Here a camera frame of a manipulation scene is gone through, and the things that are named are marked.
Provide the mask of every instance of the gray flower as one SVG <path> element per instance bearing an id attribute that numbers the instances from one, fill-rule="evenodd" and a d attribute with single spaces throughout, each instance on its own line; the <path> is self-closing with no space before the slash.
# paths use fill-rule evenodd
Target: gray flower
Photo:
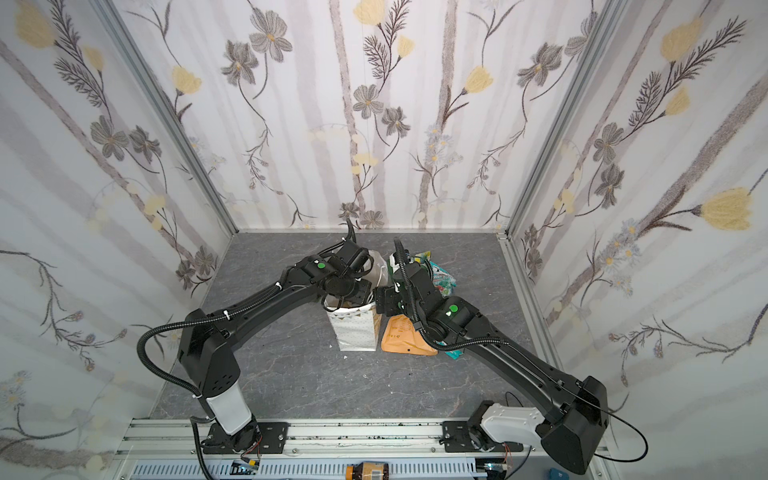
<path id="1" fill-rule="evenodd" d="M 357 213 L 359 211 L 360 211 L 360 207 L 355 205 L 355 202 L 349 202 L 348 204 L 345 204 L 342 202 L 341 213 L 339 214 L 339 218 L 343 218 L 344 220 L 350 217 L 357 218 Z"/>
<path id="2" fill-rule="evenodd" d="M 112 122 L 104 115 L 99 115 L 98 121 L 91 124 L 91 138 L 102 146 L 101 153 L 104 158 L 109 158 L 112 154 L 119 161 L 125 158 L 123 149 L 128 146 L 128 137 L 124 131 L 113 131 Z"/>
<path id="3" fill-rule="evenodd" d="M 221 73 L 227 76 L 227 81 L 232 85 L 237 85 L 242 75 L 248 83 L 255 84 L 252 68 L 259 66 L 259 61 L 253 56 L 250 45 L 241 41 L 231 42 L 227 40 L 227 51 L 224 52 L 224 58 L 231 61 L 229 67 L 222 67 Z"/>
<path id="4" fill-rule="evenodd" d="M 258 8 L 253 9 L 253 15 L 250 16 L 250 22 L 258 28 L 261 33 L 250 34 L 250 43 L 253 50 L 260 53 L 270 51 L 270 56 L 276 62 L 283 61 L 283 52 L 292 51 L 293 45 L 290 44 L 283 35 L 288 29 L 286 22 L 280 16 L 268 10 L 264 15 Z"/>
<path id="5" fill-rule="evenodd" d="M 363 118 L 371 118 L 371 113 L 380 114 L 384 111 L 384 104 L 376 101 L 379 92 L 375 85 L 370 87 L 360 85 L 354 95 L 357 103 L 352 106 L 352 109 L 361 112 Z"/>
<path id="6" fill-rule="evenodd" d="M 201 245 L 200 249 L 195 253 L 194 266 L 197 267 L 200 275 L 207 275 L 214 268 L 214 255 L 208 252 L 205 245 Z"/>
<path id="7" fill-rule="evenodd" d="M 531 223 L 531 227 L 528 228 L 523 233 L 523 237 L 524 237 L 523 242 L 526 245 L 532 245 L 536 241 L 537 235 L 538 235 L 538 231 L 536 230 L 536 227 L 534 226 L 534 224 Z"/>
<path id="8" fill-rule="evenodd" d="M 163 153 L 160 149 L 160 142 L 150 140 L 149 133 L 138 125 L 136 125 L 136 130 L 131 132 L 131 143 L 134 145 L 134 152 L 144 154 L 147 162 L 150 164 L 152 163 L 152 154 L 156 154 L 159 157 Z"/>
<path id="9" fill-rule="evenodd" d="M 589 34 L 592 32 L 592 28 L 597 19 L 598 13 L 592 12 L 581 22 L 581 35 L 578 37 L 570 37 L 568 43 L 565 45 L 564 53 L 567 56 L 573 57 L 574 55 L 581 55 L 584 47 L 587 46 Z"/>
<path id="10" fill-rule="evenodd" d="M 0 412 L 15 409 L 24 403 L 26 392 L 19 384 L 3 382 L 0 384 Z"/>
<path id="11" fill-rule="evenodd" d="M 518 85 L 524 87 L 529 81 L 533 80 L 536 85 L 541 87 L 544 82 L 547 81 L 547 74 L 550 70 L 555 70 L 560 67 L 561 58 L 560 53 L 563 48 L 559 45 L 549 45 L 545 42 L 536 52 L 536 55 L 531 57 L 533 66 L 528 68 L 521 68 L 518 71 Z"/>
<path id="12" fill-rule="evenodd" d="M 611 205 L 616 204 L 616 195 L 614 191 L 617 188 L 621 188 L 621 181 L 624 179 L 624 171 L 619 170 L 615 164 L 612 164 L 610 168 L 603 170 L 600 174 L 600 179 L 603 183 L 594 190 L 594 194 L 603 197 L 603 208 L 609 208 Z"/>
<path id="13" fill-rule="evenodd" d="M 535 248 L 531 249 L 531 251 L 528 252 L 528 258 L 525 259 L 525 265 L 531 271 L 531 276 L 537 276 L 538 269 L 540 269 L 543 264 L 544 261 L 541 259 L 539 251 Z"/>
<path id="14" fill-rule="evenodd" d="M 184 289 L 188 289 L 192 286 L 192 276 L 194 275 L 194 267 L 189 260 L 184 260 L 179 263 L 179 268 L 176 270 L 176 276 L 180 282 L 184 282 Z"/>
<path id="15" fill-rule="evenodd" d="M 366 230 L 373 230 L 376 228 L 384 227 L 384 214 L 382 214 L 381 212 L 368 210 L 362 215 L 362 218 L 360 219 L 360 224 Z"/>
<path id="16" fill-rule="evenodd" d="M 624 134 L 624 129 L 619 128 L 616 122 L 611 122 L 603 128 L 603 136 L 594 141 L 594 147 L 597 148 L 594 151 L 592 159 L 597 162 L 605 162 L 606 164 L 612 164 L 616 158 L 616 151 L 614 147 L 621 142 L 621 135 Z"/>
<path id="17" fill-rule="evenodd" d="M 387 137 L 395 133 L 395 130 L 397 130 L 397 133 L 400 135 L 400 137 L 405 137 L 408 134 L 408 130 L 411 129 L 411 126 L 402 122 L 405 118 L 406 116 L 402 113 L 402 108 L 400 107 L 387 108 L 384 110 L 382 122 L 384 122 L 387 126 Z"/>

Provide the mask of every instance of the flower stem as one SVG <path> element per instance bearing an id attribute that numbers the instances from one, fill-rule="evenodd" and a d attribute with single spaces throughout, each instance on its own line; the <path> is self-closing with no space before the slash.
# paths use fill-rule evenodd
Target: flower stem
<path id="1" fill-rule="evenodd" d="M 269 76 L 270 76 L 270 66 L 269 66 L 269 63 L 267 63 L 266 52 L 264 52 L 264 85 L 261 86 L 261 90 L 259 90 L 259 93 L 257 93 L 253 97 L 254 100 L 256 100 L 256 98 L 258 98 L 258 96 L 261 95 L 261 92 L 264 91 L 264 88 L 266 88 L 266 80 L 269 78 Z"/>
<path id="2" fill-rule="evenodd" d="M 379 133 L 379 121 L 376 119 L 376 114 L 373 114 L 373 126 L 376 128 L 376 134 L 379 135 L 379 139 L 381 139 L 381 141 L 384 142 L 384 145 L 388 147 L 389 144 L 386 143 L 384 137 L 382 137 L 382 135 Z"/>
<path id="3" fill-rule="evenodd" d="M 686 214 L 686 213 L 688 213 L 688 212 L 693 212 L 694 210 L 696 210 L 696 209 L 695 209 L 695 208 L 689 208 L 689 209 L 687 209 L 687 210 L 678 210 L 677 212 L 672 212 L 671 214 L 666 214 L 666 215 L 664 215 L 663 217 L 658 217 L 656 220 L 654 220 L 654 222 L 657 222 L 657 221 L 661 220 L 662 218 L 671 217 L 671 216 L 673 216 L 673 215 L 677 215 L 677 214 Z"/>
<path id="4" fill-rule="evenodd" d="M 593 208 L 592 210 L 589 210 L 589 211 L 588 211 L 587 213 L 585 213 L 585 214 L 578 214 L 578 215 L 574 215 L 574 217 L 583 217 L 584 215 L 589 215 L 589 214 L 591 214 L 592 212 L 594 212 L 595 210 L 597 210 L 598 208 L 600 208 L 600 205 L 601 205 L 601 204 L 598 204 L 598 205 L 597 205 L 595 208 Z"/>
<path id="5" fill-rule="evenodd" d="M 160 164 L 160 170 L 163 172 L 163 185 L 165 186 L 165 193 L 168 193 L 168 177 L 165 176 L 165 167 L 163 161 L 160 159 L 160 155 L 154 152 L 154 156 L 157 157 L 157 162 Z"/>
<path id="6" fill-rule="evenodd" d="M 589 207 L 589 199 L 592 197 L 592 184 L 594 183 L 594 179 L 598 176 L 598 172 L 600 171 L 600 167 L 603 166 L 603 163 L 600 162 L 598 165 L 598 169 L 594 171 L 594 175 L 592 175 L 592 180 L 589 181 L 589 188 L 587 189 L 587 207 Z"/>
<path id="7" fill-rule="evenodd" d="M 392 153 L 394 153 L 398 143 L 400 143 L 400 132 L 397 132 L 397 140 L 395 141 L 395 146 L 392 147 L 392 150 L 390 150 L 389 153 L 386 155 L 386 157 L 384 157 L 384 160 L 382 160 L 382 163 L 384 163 L 386 159 L 389 158 L 389 156 L 392 155 Z"/>
<path id="8" fill-rule="evenodd" d="M 568 63 L 567 63 L 567 64 L 565 64 L 565 68 L 563 68 L 563 72 L 562 72 L 562 73 L 560 73 L 560 76 L 558 77 L 558 79 L 557 79 L 557 80 L 555 80 L 555 81 L 554 81 L 554 83 L 553 83 L 552 85 L 550 85 L 550 86 L 549 86 L 549 88 L 547 88 L 546 90 L 544 90 L 544 91 L 543 91 L 543 92 L 541 92 L 540 94 L 538 94 L 538 95 L 536 95 L 535 97 L 533 97 L 533 98 L 531 99 L 531 101 L 533 101 L 533 100 L 536 100 L 537 98 L 541 97 L 543 94 L 545 94 L 545 93 L 547 93 L 548 91 L 550 91 L 550 90 L 552 89 L 552 87 L 554 87 L 556 84 L 558 84 L 558 82 L 560 81 L 560 79 L 561 79 L 561 78 L 563 78 L 563 75 L 565 75 L 565 71 L 566 71 L 566 70 L 568 70 L 568 67 L 570 67 L 570 66 L 571 66 L 571 62 L 572 62 L 573 60 L 574 60 L 574 57 L 571 57 L 571 60 L 568 60 Z"/>
<path id="9" fill-rule="evenodd" d="M 766 177 L 766 174 L 768 174 L 768 168 L 763 172 L 762 175 L 760 175 L 760 178 L 757 179 L 757 182 L 755 182 L 752 188 L 750 188 L 750 192 L 748 193 L 749 195 L 751 195 L 753 190 L 755 190 L 755 188 L 757 188 L 757 186 L 760 185 L 760 182 L 763 181 L 763 178 Z"/>
<path id="10" fill-rule="evenodd" d="M 264 122 L 264 128 L 266 128 L 266 132 L 267 132 L 267 134 L 269 134 L 269 132 L 270 132 L 269 125 L 266 124 L 266 120 L 264 119 L 264 117 L 262 117 L 261 114 L 256 110 L 256 108 L 253 107 L 253 105 L 250 103 L 250 101 L 248 101 L 248 97 L 246 97 L 245 96 L 245 92 L 243 92 L 243 85 L 240 84 L 240 79 L 239 78 L 237 79 L 237 87 L 240 89 L 240 94 L 243 95 L 243 100 L 245 100 L 245 103 L 247 103 L 248 106 L 250 107 L 250 109 L 253 110 L 253 113 L 258 115 L 259 118 L 261 118 L 261 121 Z"/>

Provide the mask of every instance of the red wire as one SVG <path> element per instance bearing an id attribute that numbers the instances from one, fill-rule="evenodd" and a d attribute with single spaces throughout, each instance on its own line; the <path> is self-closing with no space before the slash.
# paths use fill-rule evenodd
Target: red wire
<path id="1" fill-rule="evenodd" d="M 262 435 L 262 436 L 261 436 L 261 438 L 259 438 L 259 441 L 258 441 L 258 442 L 256 442 L 256 444 L 255 444 L 254 446 L 252 446 L 251 448 L 249 448 L 249 449 L 247 449 L 245 452 L 243 452 L 243 454 L 240 456 L 240 458 L 243 458 L 245 455 L 248 455 L 248 454 L 249 454 L 249 453 L 251 453 L 251 452 L 252 452 L 252 451 L 253 451 L 253 450 L 254 450 L 256 447 L 258 447 L 258 446 L 259 446 L 259 444 L 261 443 L 261 439 L 263 439 L 263 438 L 264 438 L 264 436 Z"/>
<path id="2" fill-rule="evenodd" d="M 508 455 L 512 455 L 512 451 L 509 449 L 509 447 L 507 446 L 506 442 L 504 442 L 503 445 L 504 445 L 504 463 L 506 463 L 507 462 L 507 457 L 508 457 Z"/>

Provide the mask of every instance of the yellow flower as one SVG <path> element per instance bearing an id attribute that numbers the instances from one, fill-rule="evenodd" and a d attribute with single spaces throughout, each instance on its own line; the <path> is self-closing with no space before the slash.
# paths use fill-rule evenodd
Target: yellow flower
<path id="1" fill-rule="evenodd" d="M 680 87 L 680 90 L 672 97 L 670 103 L 667 104 L 667 110 L 664 111 L 667 115 L 681 114 L 690 106 L 690 97 L 688 97 L 688 89 Z"/>
<path id="2" fill-rule="evenodd" d="M 356 154 L 353 158 L 358 165 L 368 164 L 375 167 L 379 163 L 379 159 L 369 153 Z"/>
<path id="3" fill-rule="evenodd" d="M 470 94 L 476 94 L 485 90 L 493 83 L 493 78 L 485 67 L 475 67 L 469 72 L 467 82 L 464 84 L 464 90 Z"/>
<path id="4" fill-rule="evenodd" d="M 106 222 L 109 220 L 109 213 L 104 208 L 97 208 L 94 218 L 100 222 Z"/>
<path id="5" fill-rule="evenodd" d="M 200 90 L 200 84 L 203 83 L 202 80 L 179 65 L 174 67 L 171 77 L 174 79 L 174 87 L 183 94 L 193 94 Z"/>
<path id="6" fill-rule="evenodd" d="M 85 54 L 85 57 L 96 70 L 104 70 L 104 57 L 101 56 L 101 50 L 93 47 L 83 47 L 83 54 Z"/>
<path id="7" fill-rule="evenodd" d="M 560 194 L 561 198 L 561 206 L 565 205 L 565 213 L 572 214 L 576 211 L 574 208 L 574 193 L 570 191 L 569 189 L 563 190 L 563 193 Z"/>
<path id="8" fill-rule="evenodd" d="M 48 19 L 35 4 L 27 0 L 18 3 L 16 35 L 35 48 L 51 47 L 56 40 Z"/>
<path id="9" fill-rule="evenodd" d="M 410 38 L 400 35 L 397 39 L 397 55 L 400 57 L 407 57 L 409 53 L 413 51 L 413 47 L 416 43 Z"/>
<path id="10" fill-rule="evenodd" d="M 732 188 L 704 202 L 694 209 L 694 214 L 719 230 L 746 230 L 750 227 L 747 218 L 752 214 L 748 208 L 751 203 L 752 197 L 746 188 Z"/>
<path id="11" fill-rule="evenodd" d="M 101 232 L 101 222 L 95 218 L 89 218 L 85 222 L 85 228 L 87 228 L 91 233 L 99 233 Z"/>
<path id="12" fill-rule="evenodd" d="M 701 17 L 673 28 L 661 39 L 661 54 L 667 61 L 680 60 L 694 46 L 701 30 Z"/>
<path id="13" fill-rule="evenodd" d="M 165 207 L 165 197 L 162 195 L 150 195 L 147 203 L 144 204 L 144 212 L 147 215 L 154 215 L 159 209 Z"/>
<path id="14" fill-rule="evenodd" d="M 352 13 L 364 25 L 378 25 L 384 20 L 384 0 L 362 0 Z"/>

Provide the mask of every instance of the aluminum frame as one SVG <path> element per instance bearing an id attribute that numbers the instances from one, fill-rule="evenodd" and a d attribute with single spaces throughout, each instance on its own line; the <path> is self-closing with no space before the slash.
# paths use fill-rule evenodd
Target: aluminum frame
<path id="1" fill-rule="evenodd" d="M 589 81 L 596 72 L 598 63 L 602 59 L 608 42 L 611 40 L 611 36 L 614 34 L 614 30 L 618 26 L 629 2 L 630 0 L 607 0 L 605 2 L 603 11 L 598 16 L 598 22 L 594 26 L 593 34 L 590 35 L 587 45 L 584 47 L 584 57 L 578 63 L 576 73 L 565 92 L 558 113 L 554 116 L 554 121 L 549 129 L 549 133 L 547 133 L 546 141 L 539 151 L 520 200 L 511 212 L 505 230 L 508 236 L 514 233 L 523 221 L 525 212 L 528 210 L 534 195 L 541 186 L 545 172 L 557 152 L 565 130 L 576 113 L 576 109 L 584 96 Z"/>
<path id="2" fill-rule="evenodd" d="M 205 171 L 202 161 L 192 148 L 189 139 L 187 139 L 187 135 L 184 133 L 184 127 L 181 126 L 176 115 L 170 109 L 170 105 L 166 101 L 162 87 L 157 83 L 151 68 L 144 60 L 144 57 L 141 56 L 138 47 L 134 43 L 133 37 L 131 37 L 125 23 L 123 23 L 123 19 L 118 13 L 118 8 L 114 5 L 112 0 L 90 0 L 90 3 L 96 16 L 98 16 L 101 21 L 104 30 L 107 31 L 110 39 L 120 52 L 123 61 L 133 74 L 136 82 L 139 84 L 139 88 L 149 100 L 154 113 L 160 118 L 163 126 L 165 126 L 166 132 L 170 135 L 170 139 L 174 142 L 181 152 L 182 157 L 187 162 L 187 166 L 192 171 L 192 176 L 195 178 L 198 185 L 200 185 L 200 188 L 205 193 L 208 201 L 210 201 L 210 205 L 214 209 L 214 212 L 223 223 L 227 232 L 229 232 L 230 235 L 234 235 L 238 231 L 237 225 L 230 216 L 227 207 L 225 207 L 223 201 L 221 201 L 221 198 L 216 191 L 216 187 Z"/>

